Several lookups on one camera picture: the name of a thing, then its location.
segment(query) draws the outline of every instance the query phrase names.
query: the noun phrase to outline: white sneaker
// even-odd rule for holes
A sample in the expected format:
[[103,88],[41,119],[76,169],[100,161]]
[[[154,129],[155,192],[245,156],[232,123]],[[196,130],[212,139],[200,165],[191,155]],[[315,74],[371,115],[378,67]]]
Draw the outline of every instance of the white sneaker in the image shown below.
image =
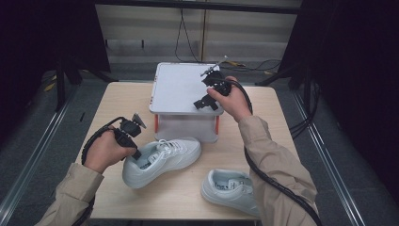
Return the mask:
[[258,217],[249,175],[242,171],[213,169],[202,183],[202,197],[214,204],[241,210]]
[[201,152],[200,142],[193,137],[160,139],[138,149],[141,156],[137,160],[128,156],[123,164],[123,181],[132,188],[146,186],[164,172],[190,166]]

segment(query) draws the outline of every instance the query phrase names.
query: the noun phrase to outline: hand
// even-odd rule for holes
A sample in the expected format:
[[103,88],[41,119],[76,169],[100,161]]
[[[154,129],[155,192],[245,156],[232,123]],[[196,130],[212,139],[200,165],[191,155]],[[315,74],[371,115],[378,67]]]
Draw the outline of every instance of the hand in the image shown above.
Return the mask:
[[135,152],[135,148],[121,147],[115,140],[114,131],[108,130],[96,138],[88,149],[85,167],[103,173],[109,166],[118,163],[128,155],[133,155]]
[[[226,79],[237,81],[237,79],[232,76],[228,76]],[[206,91],[223,106],[227,113],[234,117],[235,121],[239,122],[243,118],[252,115],[243,92],[235,85],[231,85],[229,96],[223,96],[213,88],[208,88]]]

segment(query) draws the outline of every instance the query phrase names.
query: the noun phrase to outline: jacket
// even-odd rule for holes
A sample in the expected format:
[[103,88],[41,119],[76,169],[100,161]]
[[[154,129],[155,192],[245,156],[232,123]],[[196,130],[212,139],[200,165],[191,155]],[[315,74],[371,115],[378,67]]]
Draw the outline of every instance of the jacket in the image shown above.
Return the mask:
[[[240,120],[238,127],[257,167],[304,198],[317,211],[314,203],[317,191],[309,172],[288,149],[271,139],[267,122],[251,116]],[[264,182],[255,172],[251,171],[249,175],[263,226],[315,225],[302,207]],[[36,225],[73,225],[88,207],[103,178],[96,171],[72,163],[56,188],[56,201]]]
[[[267,122],[257,116],[239,121],[241,137],[255,165],[281,185],[302,197],[317,213],[316,187],[309,172],[290,151],[271,139]],[[263,226],[316,225],[296,202],[250,171],[254,196]]]

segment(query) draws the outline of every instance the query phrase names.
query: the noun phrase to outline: cable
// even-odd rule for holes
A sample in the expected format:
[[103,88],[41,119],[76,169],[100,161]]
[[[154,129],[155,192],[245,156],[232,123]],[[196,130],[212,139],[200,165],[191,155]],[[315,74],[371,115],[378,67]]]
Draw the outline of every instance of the cable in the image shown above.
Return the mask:
[[313,81],[313,101],[314,101],[313,110],[311,111],[311,113],[309,113],[309,116],[304,121],[290,128],[293,139],[296,139],[303,131],[305,131],[305,129],[312,122],[314,115],[316,114],[319,98],[320,98],[320,88],[316,86],[316,83]]
[[[238,87],[244,94],[246,100],[247,100],[247,105],[249,108],[249,111],[251,114],[253,114],[253,109],[252,109],[252,103],[249,100],[249,97],[247,95],[247,92],[244,90],[244,88],[241,86],[241,84],[239,84],[236,81],[233,80],[229,80],[229,79],[220,79],[220,80],[224,80],[225,82],[235,85],[236,87]],[[285,187],[283,185],[281,185],[279,182],[273,180],[272,178],[270,178],[269,176],[267,176],[267,174],[265,174],[263,171],[261,171],[256,164],[253,162],[253,160],[250,158],[248,152],[247,152],[247,148],[244,147],[244,154],[246,156],[246,160],[250,166],[250,168],[261,178],[263,179],[265,182],[267,182],[268,184],[270,184],[272,187],[278,189],[280,192],[282,192],[283,194],[285,194],[286,196],[288,196],[289,198],[291,198],[294,202],[296,202],[297,204],[299,204],[310,216],[311,218],[314,220],[314,222],[316,223],[317,226],[321,226],[322,222],[320,220],[320,218],[318,217],[317,213],[314,211],[314,209],[300,196],[297,196],[292,190],[290,190],[288,187]]]
[[[84,146],[84,148],[82,150],[82,156],[81,156],[82,165],[85,164],[86,157],[88,156],[88,149],[94,143],[96,138],[100,137],[105,131],[112,130],[111,128],[109,128],[109,126],[111,124],[113,124],[115,121],[118,121],[118,120],[125,120],[125,118],[123,118],[123,117],[115,118],[114,120],[110,121],[109,123],[107,123],[106,125],[101,127],[99,130],[97,130],[97,132],[95,132],[88,139],[88,141],[86,142],[86,144],[85,144],[85,146]],[[90,217],[90,214],[93,211],[93,206],[94,206],[95,200],[96,200],[96,196],[94,195],[93,199],[91,199],[91,201],[88,203],[88,207],[85,209],[85,211],[83,212],[82,216],[79,219],[77,219],[72,226],[82,225]]]
[[[274,66],[272,66],[272,67],[269,67],[269,68],[261,69],[261,67],[262,67],[262,65],[263,65],[264,63],[272,62],[272,61],[277,61],[277,64],[274,65]],[[220,68],[221,68],[221,69],[225,69],[225,70],[231,70],[231,71],[243,72],[243,73],[244,73],[244,72],[252,72],[252,71],[267,71],[267,70],[272,70],[272,69],[277,68],[277,67],[280,65],[280,63],[281,63],[281,60],[279,60],[279,59],[267,59],[267,60],[261,62],[261,64],[260,64],[259,66],[257,66],[256,68],[247,68],[247,67],[244,67],[244,68],[220,67]]]
[[187,41],[188,41],[188,47],[190,48],[191,55],[192,55],[193,58],[195,59],[194,62],[200,63],[200,61],[197,60],[197,58],[196,58],[196,56],[195,56],[195,54],[194,54],[194,52],[193,52],[193,49],[191,48],[190,39],[188,38],[187,29],[186,29],[186,27],[185,27],[185,22],[184,22],[184,17],[183,17],[183,9],[182,9],[182,8],[180,8],[180,15],[181,15],[181,20],[180,20],[180,25],[179,25],[179,33],[178,33],[178,35],[177,35],[177,40],[176,40],[175,56],[176,56],[176,58],[179,59],[181,62],[185,62],[185,63],[191,63],[191,62],[193,62],[193,61],[190,61],[190,60],[182,60],[182,59],[180,59],[180,58],[178,57],[178,55],[177,55],[177,49],[178,49],[178,46],[179,46],[180,31],[181,31],[182,25],[183,25],[183,27],[184,27],[184,32],[185,32],[185,36],[186,36]]

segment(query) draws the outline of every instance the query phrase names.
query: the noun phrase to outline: gray carpet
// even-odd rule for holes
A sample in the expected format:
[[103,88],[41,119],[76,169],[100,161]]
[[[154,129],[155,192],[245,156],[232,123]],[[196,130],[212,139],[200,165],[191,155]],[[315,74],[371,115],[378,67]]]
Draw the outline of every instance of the gray carpet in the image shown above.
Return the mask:
[[[259,65],[259,62],[248,63],[248,66]],[[268,62],[272,67],[276,62]],[[111,64],[114,78],[121,80],[152,81],[156,63]],[[224,74],[237,76],[239,81],[253,84],[270,75],[263,72],[246,72],[223,69]],[[27,190],[15,209],[8,225],[33,225],[39,221],[49,204],[54,199],[56,185],[64,177],[68,166],[74,162],[86,136],[99,102],[104,94],[106,83],[89,73],[84,73],[83,83],[77,88],[65,117],[59,125],[37,171]],[[280,79],[273,83],[279,97],[284,116],[289,126],[302,118],[299,114],[292,92],[288,89],[289,79]],[[67,93],[72,90],[67,86]],[[17,130],[12,133],[8,142],[1,146],[0,200],[6,196],[12,183],[16,180],[38,144],[47,124],[56,108],[56,90],[38,91],[31,106]],[[352,194],[366,225],[393,226],[399,225],[399,210],[385,187],[378,181],[367,162],[353,148],[345,133],[340,130],[327,104],[321,98],[314,122],[321,133],[339,173],[342,175]],[[307,131],[295,139],[299,157],[310,171],[319,195],[317,206],[323,225],[353,225],[343,208],[342,202],[331,183],[326,167]],[[93,225],[252,225],[252,222],[186,222],[186,221],[114,221],[93,220]]]

